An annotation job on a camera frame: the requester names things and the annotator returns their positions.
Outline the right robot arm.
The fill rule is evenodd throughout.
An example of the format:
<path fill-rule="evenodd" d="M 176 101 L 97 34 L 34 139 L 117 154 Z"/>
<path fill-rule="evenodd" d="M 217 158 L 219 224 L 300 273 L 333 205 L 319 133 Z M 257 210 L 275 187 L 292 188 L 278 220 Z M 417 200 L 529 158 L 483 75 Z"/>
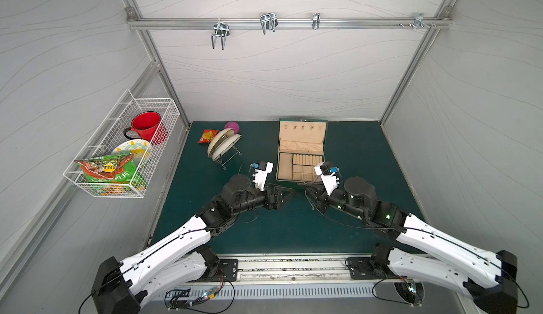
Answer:
<path fill-rule="evenodd" d="M 363 228 L 423 251 L 424 256 L 399 248 L 378 247 L 369 270 L 376 277 L 413 278 L 453 290 L 485 313 L 516 313 L 525 293 L 516 281 L 517 257 L 470 245 L 435 229 L 413 213 L 379 200 L 376 188 L 360 177 L 339 183 L 334 175 L 303 184 L 313 206 L 324 213 L 336 209 L 359 220 Z"/>

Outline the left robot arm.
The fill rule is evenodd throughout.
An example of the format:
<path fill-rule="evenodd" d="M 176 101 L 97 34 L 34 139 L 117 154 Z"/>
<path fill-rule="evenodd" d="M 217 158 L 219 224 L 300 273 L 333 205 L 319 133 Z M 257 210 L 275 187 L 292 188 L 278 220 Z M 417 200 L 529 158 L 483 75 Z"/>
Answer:
<path fill-rule="evenodd" d="M 89 298 L 98 313 L 138 313 L 177 285 L 219 274 L 219 259 L 208 243 L 234 225 L 239 214 L 259 208 L 279 210 L 296 193 L 293 188 L 254 186 L 234 175 L 179 229 L 124 260 L 110 257 L 98 268 Z"/>

